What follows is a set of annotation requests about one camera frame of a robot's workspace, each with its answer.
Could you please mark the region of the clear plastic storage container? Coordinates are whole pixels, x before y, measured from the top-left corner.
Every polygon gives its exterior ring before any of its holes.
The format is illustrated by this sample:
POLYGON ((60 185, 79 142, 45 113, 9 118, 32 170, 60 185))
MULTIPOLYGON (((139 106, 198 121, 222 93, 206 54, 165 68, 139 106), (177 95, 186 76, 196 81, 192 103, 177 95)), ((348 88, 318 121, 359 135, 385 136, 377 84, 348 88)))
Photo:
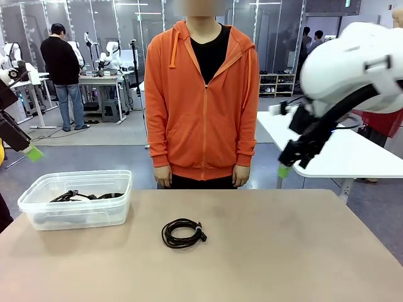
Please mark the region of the clear plastic storage container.
POLYGON ((18 207, 39 231, 121 225, 132 184, 129 170, 45 174, 18 198, 18 207))

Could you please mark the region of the black bulky object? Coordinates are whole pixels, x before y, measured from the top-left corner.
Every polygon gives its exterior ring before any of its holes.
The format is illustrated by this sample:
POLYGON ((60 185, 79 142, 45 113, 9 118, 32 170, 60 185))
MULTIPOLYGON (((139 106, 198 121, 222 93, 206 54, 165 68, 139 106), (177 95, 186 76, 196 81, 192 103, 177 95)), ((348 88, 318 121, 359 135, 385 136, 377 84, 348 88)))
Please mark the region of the black bulky object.
POLYGON ((10 214, 9 208, 0 193, 0 233, 2 233, 13 222, 13 217, 10 214))

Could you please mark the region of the grey step stool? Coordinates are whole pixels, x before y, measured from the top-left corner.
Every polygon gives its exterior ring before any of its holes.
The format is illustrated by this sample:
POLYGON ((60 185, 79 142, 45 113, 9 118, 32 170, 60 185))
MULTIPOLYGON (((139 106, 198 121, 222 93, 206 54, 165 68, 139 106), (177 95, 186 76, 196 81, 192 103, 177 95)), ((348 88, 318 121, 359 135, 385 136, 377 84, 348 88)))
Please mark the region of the grey step stool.
POLYGON ((118 101, 105 99, 101 102, 101 120, 103 123, 117 123, 120 121, 118 101))

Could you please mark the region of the red hairdresser cape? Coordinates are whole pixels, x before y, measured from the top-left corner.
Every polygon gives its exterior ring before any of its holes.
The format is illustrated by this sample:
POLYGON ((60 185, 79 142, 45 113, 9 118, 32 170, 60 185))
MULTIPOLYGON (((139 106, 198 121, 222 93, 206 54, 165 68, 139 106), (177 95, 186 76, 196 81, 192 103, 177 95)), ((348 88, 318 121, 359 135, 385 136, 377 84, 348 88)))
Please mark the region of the red hairdresser cape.
POLYGON ((369 126, 382 135, 393 138, 403 123, 403 109, 388 113, 369 113, 354 110, 354 114, 361 117, 363 124, 369 126))

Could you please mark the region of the wooden shoe rack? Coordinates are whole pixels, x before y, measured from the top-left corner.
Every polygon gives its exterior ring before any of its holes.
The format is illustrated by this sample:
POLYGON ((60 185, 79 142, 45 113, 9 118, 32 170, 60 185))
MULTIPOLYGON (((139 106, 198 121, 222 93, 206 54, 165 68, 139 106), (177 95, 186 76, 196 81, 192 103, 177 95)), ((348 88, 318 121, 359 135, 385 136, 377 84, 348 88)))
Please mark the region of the wooden shoe rack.
POLYGON ((260 72, 259 96, 262 98, 292 96, 294 86, 295 74, 260 72))

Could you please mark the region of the orange-sleeved right forearm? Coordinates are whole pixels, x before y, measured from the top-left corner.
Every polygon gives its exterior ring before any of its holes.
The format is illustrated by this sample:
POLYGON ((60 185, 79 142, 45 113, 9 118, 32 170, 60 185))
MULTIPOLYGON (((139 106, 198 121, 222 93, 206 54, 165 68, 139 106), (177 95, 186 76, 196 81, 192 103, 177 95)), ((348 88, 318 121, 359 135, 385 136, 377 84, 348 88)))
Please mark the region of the orange-sleeved right forearm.
POLYGON ((167 159, 167 138, 164 120, 147 119, 149 152, 155 168, 169 165, 167 159))

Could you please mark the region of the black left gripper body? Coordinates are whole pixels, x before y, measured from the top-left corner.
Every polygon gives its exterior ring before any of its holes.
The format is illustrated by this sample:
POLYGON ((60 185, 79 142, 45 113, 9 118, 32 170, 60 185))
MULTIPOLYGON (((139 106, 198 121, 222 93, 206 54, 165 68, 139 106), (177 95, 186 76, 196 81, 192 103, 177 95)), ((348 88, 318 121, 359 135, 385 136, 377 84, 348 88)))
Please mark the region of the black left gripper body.
POLYGON ((14 126, 10 123, 11 118, 5 109, 17 102, 16 94, 0 80, 0 138, 6 138, 12 134, 14 126))

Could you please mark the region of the orange-sleeved left forearm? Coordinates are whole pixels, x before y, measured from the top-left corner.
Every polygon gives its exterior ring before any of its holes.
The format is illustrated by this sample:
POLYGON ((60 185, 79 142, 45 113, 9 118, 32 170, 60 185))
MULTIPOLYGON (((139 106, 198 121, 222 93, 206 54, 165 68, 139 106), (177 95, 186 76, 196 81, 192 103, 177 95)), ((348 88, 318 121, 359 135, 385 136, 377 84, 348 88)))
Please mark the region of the orange-sleeved left forearm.
POLYGON ((237 137, 236 165, 249 167, 256 146, 256 117, 242 119, 237 137))

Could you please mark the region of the white lab workbench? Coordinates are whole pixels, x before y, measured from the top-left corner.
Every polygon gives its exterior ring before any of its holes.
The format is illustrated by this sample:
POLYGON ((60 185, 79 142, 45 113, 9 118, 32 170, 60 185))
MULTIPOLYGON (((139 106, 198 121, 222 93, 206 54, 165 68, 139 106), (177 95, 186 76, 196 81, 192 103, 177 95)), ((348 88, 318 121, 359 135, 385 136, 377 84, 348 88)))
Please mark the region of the white lab workbench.
POLYGON ((116 99, 118 101, 118 109, 120 121, 115 123, 121 124, 127 118, 132 110, 130 104, 130 90, 128 89, 128 78, 133 72, 123 71, 116 75, 82 75, 79 79, 79 85, 82 90, 84 102, 97 101, 100 106, 99 111, 92 113, 101 113, 101 102, 105 99, 116 99))

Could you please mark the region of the man in black sweater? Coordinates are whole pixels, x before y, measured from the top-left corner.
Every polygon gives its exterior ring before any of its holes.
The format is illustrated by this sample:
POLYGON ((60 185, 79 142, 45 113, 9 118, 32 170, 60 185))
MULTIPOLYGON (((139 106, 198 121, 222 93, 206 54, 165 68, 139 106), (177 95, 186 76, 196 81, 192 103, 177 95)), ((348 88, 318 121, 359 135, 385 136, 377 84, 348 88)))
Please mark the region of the man in black sweater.
POLYGON ((52 24, 50 35, 40 45, 40 51, 59 100, 63 121, 62 130, 71 131, 69 101, 72 101, 74 129, 85 130, 89 125, 84 122, 84 105, 79 88, 80 65, 71 45, 64 40, 65 27, 60 23, 52 24))

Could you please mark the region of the person's right hand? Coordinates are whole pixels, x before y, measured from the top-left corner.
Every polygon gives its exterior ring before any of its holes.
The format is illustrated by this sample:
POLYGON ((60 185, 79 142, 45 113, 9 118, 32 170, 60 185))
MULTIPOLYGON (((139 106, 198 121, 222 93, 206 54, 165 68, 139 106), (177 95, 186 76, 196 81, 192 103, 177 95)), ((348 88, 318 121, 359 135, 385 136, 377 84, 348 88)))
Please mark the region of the person's right hand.
POLYGON ((154 177, 159 187, 162 188, 171 187, 172 171, 170 165, 166 165, 164 167, 155 167, 154 177))

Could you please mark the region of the white rounded table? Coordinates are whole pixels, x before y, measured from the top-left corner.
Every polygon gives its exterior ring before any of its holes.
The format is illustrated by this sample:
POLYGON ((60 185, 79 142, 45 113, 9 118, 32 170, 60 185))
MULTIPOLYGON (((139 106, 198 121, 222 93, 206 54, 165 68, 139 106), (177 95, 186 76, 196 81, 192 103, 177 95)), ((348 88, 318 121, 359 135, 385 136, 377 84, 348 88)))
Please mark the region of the white rounded table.
POLYGON ((339 198, 344 202, 356 178, 403 179, 403 159, 352 130, 336 130, 305 169, 298 163, 293 169, 305 178, 342 180, 339 198))

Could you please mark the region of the distant dark-haired bystander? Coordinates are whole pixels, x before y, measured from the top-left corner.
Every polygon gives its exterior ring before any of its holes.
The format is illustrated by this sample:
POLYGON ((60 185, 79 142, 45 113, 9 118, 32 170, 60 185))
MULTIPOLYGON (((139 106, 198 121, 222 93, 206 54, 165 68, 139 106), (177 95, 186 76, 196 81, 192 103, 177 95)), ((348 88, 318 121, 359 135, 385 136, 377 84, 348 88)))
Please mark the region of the distant dark-haired bystander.
POLYGON ((301 56, 302 60, 306 59, 309 46, 312 43, 312 38, 309 36, 309 33, 310 33, 310 27, 305 26, 304 30, 303 30, 303 36, 302 36, 302 46, 300 49, 300 56, 301 56))
POLYGON ((322 30, 317 30, 314 35, 314 41, 312 42, 311 45, 311 51, 313 51, 316 47, 321 45, 323 43, 322 37, 323 37, 323 31, 322 30))

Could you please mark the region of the person's left hand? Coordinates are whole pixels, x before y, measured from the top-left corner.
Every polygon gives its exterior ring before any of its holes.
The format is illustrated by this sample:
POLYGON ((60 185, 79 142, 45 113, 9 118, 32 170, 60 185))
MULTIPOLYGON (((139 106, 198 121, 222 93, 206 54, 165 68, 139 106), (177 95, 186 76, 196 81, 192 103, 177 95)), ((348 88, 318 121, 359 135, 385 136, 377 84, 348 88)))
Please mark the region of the person's left hand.
POLYGON ((235 165, 232 174, 232 183, 234 187, 242 187, 247 183, 250 176, 250 167, 235 165))

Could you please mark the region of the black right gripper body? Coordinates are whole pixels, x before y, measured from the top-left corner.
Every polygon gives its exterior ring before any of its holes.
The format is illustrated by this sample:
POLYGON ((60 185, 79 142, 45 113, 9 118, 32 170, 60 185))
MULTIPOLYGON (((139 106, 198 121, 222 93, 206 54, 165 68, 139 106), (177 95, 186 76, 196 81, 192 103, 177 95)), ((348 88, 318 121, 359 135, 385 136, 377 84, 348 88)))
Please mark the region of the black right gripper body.
POLYGON ((301 135, 308 143, 317 148, 322 148, 329 139, 329 125, 321 118, 314 116, 304 105, 293 107, 295 112, 288 128, 301 135))

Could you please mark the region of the white floor unit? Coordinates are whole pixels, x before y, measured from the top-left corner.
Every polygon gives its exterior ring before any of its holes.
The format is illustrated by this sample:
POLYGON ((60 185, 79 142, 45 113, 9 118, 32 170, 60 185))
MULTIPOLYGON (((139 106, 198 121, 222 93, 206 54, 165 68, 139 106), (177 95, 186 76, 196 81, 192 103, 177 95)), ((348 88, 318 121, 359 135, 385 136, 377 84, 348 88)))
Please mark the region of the white floor unit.
POLYGON ((141 111, 145 109, 145 93, 144 90, 140 90, 140 94, 137 93, 135 88, 130 89, 131 97, 132 97, 132 108, 135 111, 141 111))

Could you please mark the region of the person in orange hoodie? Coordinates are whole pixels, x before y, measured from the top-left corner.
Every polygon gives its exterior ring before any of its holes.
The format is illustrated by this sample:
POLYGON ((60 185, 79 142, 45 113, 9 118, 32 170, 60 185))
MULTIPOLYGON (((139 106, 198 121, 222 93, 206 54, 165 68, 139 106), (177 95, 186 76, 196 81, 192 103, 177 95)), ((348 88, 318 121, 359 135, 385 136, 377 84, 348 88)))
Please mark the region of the person in orange hoodie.
POLYGON ((238 188, 238 131, 242 119, 257 120, 260 74, 251 39, 217 21, 224 11, 225 0, 174 0, 181 20, 148 46, 146 124, 164 120, 172 171, 162 189, 238 188))

